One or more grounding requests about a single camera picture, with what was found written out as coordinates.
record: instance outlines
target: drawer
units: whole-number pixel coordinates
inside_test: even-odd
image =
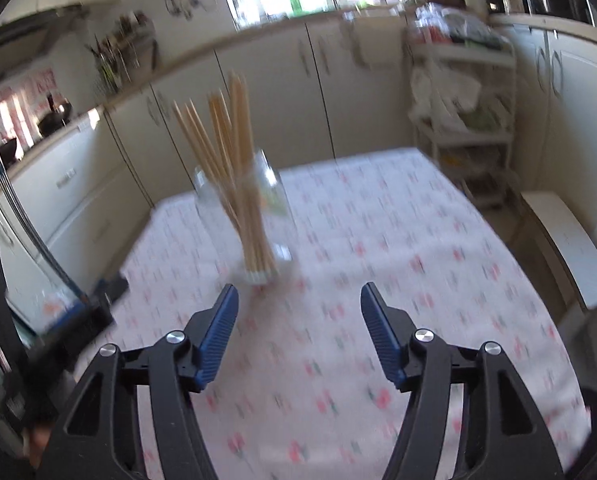
[[[125,164],[107,121],[96,124],[86,118],[78,127],[80,131],[43,153],[12,183],[45,242],[89,193]],[[3,195],[0,205],[6,215],[13,214]]]
[[[130,169],[124,167],[67,219],[48,248],[67,274],[90,293],[149,210]]]

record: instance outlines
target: table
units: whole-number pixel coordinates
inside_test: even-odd
[[[214,383],[193,396],[222,480],[372,480],[383,476],[408,395],[383,375],[360,313],[373,281],[390,306],[449,344],[496,340],[543,413],[567,467],[590,431],[579,386],[534,288],[482,216],[416,150],[282,173],[299,264],[283,283],[240,290]],[[97,348],[153,344],[210,307],[227,279],[194,195],[163,202],[123,266],[130,293]],[[139,393],[148,473],[162,478],[147,388]],[[450,478],[460,430],[453,386],[437,478]]]

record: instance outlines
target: cabinet handle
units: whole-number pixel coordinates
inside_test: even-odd
[[[101,229],[99,229],[99,231],[96,233],[96,236],[94,236],[93,242],[96,243],[102,237],[104,237],[105,233],[109,230],[110,227],[112,227],[112,222],[110,222],[109,220],[105,220],[105,223],[103,224]]]
[[[147,112],[149,113],[149,116],[152,118],[152,121],[154,121],[154,123],[156,124],[156,126],[160,126],[161,123],[158,120],[158,118],[156,117],[156,115],[154,115],[154,111],[152,110],[152,100],[148,97],[147,98]]]
[[[554,75],[556,74],[556,64],[555,62],[558,61],[558,64],[561,66],[561,89],[560,91],[558,91],[556,89],[556,82],[555,82],[555,77]],[[554,52],[553,56],[552,56],[552,89],[553,89],[553,93],[556,95],[556,97],[558,97],[559,99],[561,98],[561,94],[563,92],[563,62],[561,60],[561,56],[558,54],[558,52]]]
[[[1,222],[1,221],[0,221],[0,234],[2,234],[3,237],[5,238],[7,245],[9,245],[10,247],[14,246],[14,240],[9,235],[9,233],[7,232],[7,229],[5,229],[5,226],[3,225],[3,222]]]
[[[541,77],[540,73],[540,59],[543,58],[545,62],[547,62],[547,58],[545,57],[545,51],[543,47],[540,48],[538,53],[536,54],[536,77],[538,78],[538,84],[540,89],[545,92],[545,88],[543,87],[543,78]]]
[[[163,96],[162,92],[156,92],[156,101],[158,102],[158,107],[161,109],[163,116],[165,116],[165,120],[170,120],[170,108],[167,105],[167,99]]]
[[[56,182],[56,187],[59,189],[61,189],[62,187],[65,187],[67,185],[67,183],[70,180],[72,180],[75,176],[76,176],[76,170],[74,168],[72,168]]]
[[[325,72],[328,74],[331,74],[331,72],[329,71],[329,60],[327,59],[327,49],[326,49],[326,45],[325,45],[325,39],[323,37],[320,37],[318,39],[318,46],[321,49],[321,57],[323,58],[323,64],[325,65]]]
[[[305,67],[305,73],[307,74],[307,77],[311,77],[312,73],[309,72],[309,65],[307,64],[307,53],[305,51],[305,43],[303,43],[303,40],[298,41],[298,55],[300,56],[300,59],[303,62],[303,66]]]

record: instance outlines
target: metal screw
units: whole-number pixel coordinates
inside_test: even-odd
[[[165,336],[165,339],[167,339],[168,343],[176,345],[185,339],[185,334],[180,330],[174,330],[173,332],[169,332],[168,335]]]
[[[485,351],[490,355],[498,355],[502,352],[502,348],[498,343],[489,341],[488,343],[485,343]]]
[[[432,339],[434,339],[434,332],[426,328],[421,328],[420,330],[417,330],[416,334],[414,335],[416,336],[416,339],[424,343],[429,343]]]
[[[107,343],[107,345],[101,346],[99,350],[99,354],[103,357],[109,357],[110,355],[114,355],[116,353],[116,346],[112,343]]]

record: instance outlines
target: wok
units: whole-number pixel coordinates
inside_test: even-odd
[[[50,104],[50,112],[38,123],[38,132],[41,137],[49,137],[57,130],[60,130],[69,123],[69,116],[72,113],[72,105],[67,101],[59,105],[58,108],[55,107],[51,93],[48,93],[48,104]]]

